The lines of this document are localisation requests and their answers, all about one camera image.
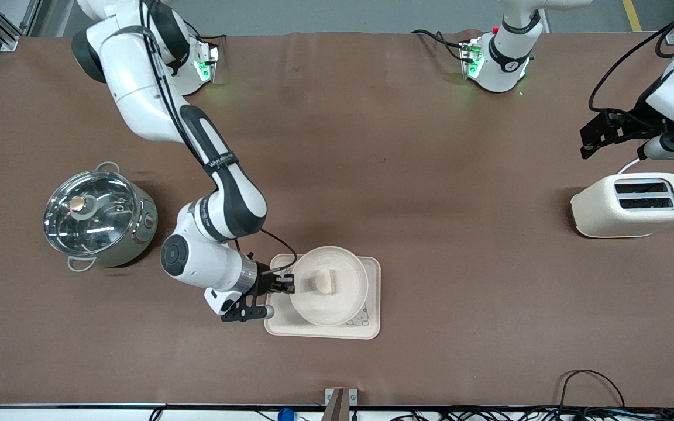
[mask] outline white toaster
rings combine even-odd
[[[674,224],[674,174],[610,175],[570,204],[577,230],[587,237],[645,237]]]

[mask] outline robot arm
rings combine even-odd
[[[498,32],[487,32],[470,41],[467,57],[472,63],[463,72],[482,88],[505,92],[524,77],[529,56],[544,26],[538,9],[569,10],[586,7],[592,0],[498,0],[503,21]]]
[[[582,157],[630,139],[649,139],[639,158],[674,160],[674,57],[662,76],[639,96],[629,112],[603,109],[581,130]]]
[[[256,306],[255,301],[249,307],[241,299],[270,289],[287,290],[288,285],[267,274],[269,267],[228,246],[230,240],[259,232],[267,216],[267,203],[208,115],[178,93],[166,67],[177,57],[167,48],[168,37],[158,30],[158,15],[142,25],[139,6],[136,0],[111,3],[110,8],[101,9],[105,16],[91,9],[104,20],[85,32],[87,56],[97,63],[121,116],[134,133],[152,141],[184,143],[217,185],[214,192],[179,212],[176,229],[161,250],[163,270],[180,282],[206,288],[209,305],[223,320],[271,316],[270,308]],[[142,10],[147,11],[144,3]],[[174,22],[183,22],[170,8],[160,18],[171,20],[169,16]],[[234,306],[246,308],[243,313],[227,315]]]

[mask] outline stainless steel pot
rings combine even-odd
[[[104,170],[111,165],[116,171]],[[155,235],[155,203],[119,171],[116,163],[105,162],[75,175],[56,189],[46,205],[46,240],[68,255],[67,266],[75,272],[131,261]],[[86,266],[77,268],[77,262]]]

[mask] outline brown tablecloth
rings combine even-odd
[[[634,157],[628,142],[581,160],[579,129],[591,88],[643,36],[543,35],[505,94],[415,35],[228,40],[228,83],[190,102],[264,192],[268,229],[300,253],[380,261],[369,341],[222,323],[163,274],[177,210],[213,183],[184,146],[131,133],[70,40],[23,38],[0,58],[0,402],[292,404],[350,386],[372,405],[548,404],[565,371],[594,368],[629,405],[674,406],[674,228],[589,240],[567,206]],[[631,107],[665,65],[640,51],[597,106]],[[160,229],[136,264],[73,274],[43,208],[104,160],[154,197]],[[263,234],[241,245],[265,262],[283,251]],[[584,377],[567,403],[616,401]]]

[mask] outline cable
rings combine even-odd
[[[210,36],[210,35],[199,35],[199,38],[201,38],[202,40],[216,40],[216,39],[218,39],[218,38],[226,38],[227,36],[228,36],[228,35],[226,35],[226,34],[213,35],[213,36]]]
[[[422,34],[422,35],[428,35],[428,37],[433,38],[433,40],[436,41],[437,43],[446,43],[446,45],[449,45],[449,41],[447,41],[447,40],[442,40],[442,39],[439,38],[437,35],[431,34],[431,32],[426,31],[425,29],[415,29],[415,31],[410,32],[410,34]],[[456,47],[458,47],[459,44],[451,44],[451,45],[449,45],[449,46],[456,46]]]
[[[428,421],[428,418],[425,418],[425,416],[414,409],[410,409],[410,415],[395,416],[391,421],[401,421],[402,419],[407,418],[410,418],[412,421]]]
[[[196,35],[195,35],[195,38],[196,38],[198,41],[201,40],[201,35],[199,34],[199,31],[196,30],[196,27],[194,27],[192,24],[190,24],[190,23],[187,22],[187,21],[184,21],[184,23],[187,24],[187,26],[188,26],[192,31],[194,31],[194,33],[196,34]]]
[[[615,383],[613,383],[613,381],[608,378],[608,376],[595,370],[575,370],[573,371],[573,373],[567,376],[567,378],[563,382],[563,389],[561,391],[561,403],[558,405],[558,408],[561,409],[563,408],[563,403],[566,399],[566,387],[569,386],[570,379],[572,379],[573,376],[579,375],[581,373],[591,373],[592,375],[597,375],[604,378],[608,383],[610,383],[610,386],[612,386],[613,389],[615,389],[615,391],[618,392],[618,397],[620,397],[620,406],[621,408],[625,408],[625,399],[623,399],[623,394],[621,393],[620,389],[618,389],[618,386],[616,386]]]
[[[290,253],[293,255],[293,261],[286,264],[285,266],[277,267],[275,269],[269,269],[265,270],[262,272],[262,275],[270,275],[274,274],[274,272],[279,272],[280,270],[285,270],[288,269],[289,267],[293,266],[295,262],[298,260],[298,253],[295,253],[295,250],[286,242],[280,239],[280,237],[276,236],[275,234],[272,234],[271,232],[268,232],[266,229],[260,229],[260,231],[264,232],[265,234],[269,235],[270,237],[274,238],[275,240],[278,240],[282,245],[284,245]]]
[[[596,108],[594,107],[594,97],[597,95],[597,91],[600,90],[602,85],[607,81],[607,79],[610,77],[611,74],[615,71],[615,69],[620,66],[623,61],[625,61],[629,56],[632,54],[636,53],[637,50],[642,48],[643,46],[647,45],[651,40],[655,39],[656,37],[660,36],[664,31],[666,31],[669,27],[674,27],[674,21],[669,22],[666,26],[662,27],[659,31],[649,35],[647,39],[641,41],[638,43],[636,46],[631,48],[627,53],[625,53],[621,58],[618,59],[618,61],[613,64],[612,67],[610,67],[609,70],[605,73],[605,75],[602,76],[602,79],[600,79],[599,82],[597,82],[597,85],[594,86],[594,89],[592,90],[592,93],[589,95],[589,109],[594,111],[594,112],[615,112],[615,114],[620,114],[623,115],[623,117],[629,118],[633,120],[636,123],[639,123],[644,128],[650,129],[650,130],[655,130],[655,127],[653,125],[650,125],[647,122],[644,122],[643,120],[639,119],[635,115],[632,115],[631,113],[624,111],[622,109],[616,109],[616,108]]]
[[[158,421],[160,416],[163,415],[164,409],[166,409],[166,405],[153,409],[152,413],[150,413],[150,421]]]
[[[412,34],[428,35],[428,37],[433,38],[433,40],[436,41],[437,43],[442,43],[443,46],[446,47],[446,51],[448,51],[449,54],[452,55],[452,57],[456,58],[459,61],[463,61],[465,63],[472,63],[473,62],[472,59],[470,59],[470,58],[463,58],[461,56],[457,56],[454,53],[454,51],[452,51],[452,48],[451,48],[451,47],[459,48],[460,43],[463,43],[463,42],[466,42],[466,41],[469,41],[469,40],[461,40],[458,43],[450,43],[449,41],[446,40],[446,38],[443,37],[443,34],[441,33],[441,31],[437,31],[436,35],[434,35],[434,34],[431,34],[431,32],[426,31],[425,29],[415,29],[415,31],[412,31]]]
[[[158,90],[160,91],[161,99],[163,99],[163,105],[166,106],[166,111],[168,112],[168,116],[171,118],[171,122],[176,128],[176,131],[179,133],[181,140],[184,141],[184,144],[192,153],[193,157],[195,157],[195,159],[200,165],[204,165],[203,160],[201,159],[201,157],[199,157],[199,155],[195,151],[194,146],[192,145],[191,140],[189,139],[189,136],[187,135],[187,132],[185,131],[184,126],[181,123],[180,117],[176,112],[176,105],[173,102],[173,94],[171,93],[171,88],[168,84],[168,79],[166,78],[165,71],[162,69],[158,69],[157,64],[155,63],[155,56],[153,55],[153,53],[157,53],[158,58],[161,59],[160,46],[157,45],[157,41],[155,41],[154,38],[148,37],[147,33],[151,33],[150,10],[152,10],[152,7],[154,7],[157,2],[158,0],[150,0],[150,2],[147,3],[146,17],[144,12],[142,11],[142,5],[144,2],[139,2],[139,23],[142,29],[145,29],[145,32],[142,33],[142,37],[145,41],[147,58],[150,61],[150,67],[152,68],[153,75],[155,76],[155,81],[157,83]]]
[[[634,165],[635,163],[638,163],[640,160],[641,160],[641,158],[637,158],[637,159],[635,159],[635,160],[633,160],[633,161],[627,163],[626,165],[623,166],[623,168],[620,169],[620,171],[618,171],[617,174],[618,174],[618,175],[623,174],[626,170],[628,170],[629,168],[631,168],[632,165]]]
[[[275,421],[274,419],[269,418],[269,416],[264,415],[264,412],[261,412],[260,410],[255,410],[255,413],[258,413],[260,416],[264,416],[264,418],[269,419],[269,421]]]
[[[463,57],[461,56],[461,55],[462,55],[462,50],[461,50],[459,44],[457,44],[457,48],[460,48],[460,50],[459,50],[459,56],[457,56],[457,55],[454,53],[454,51],[452,51],[452,48],[449,46],[449,43],[446,42],[446,38],[443,37],[443,34],[441,33],[441,31],[436,32],[436,35],[437,35],[439,38],[441,38],[441,42],[443,43],[443,46],[446,47],[446,51],[448,51],[449,54],[452,55],[452,57],[456,58],[456,59],[459,60],[459,61],[463,61],[463,62],[465,62],[465,63],[472,63],[472,62],[473,62],[473,60],[472,60],[471,58],[463,58]]]

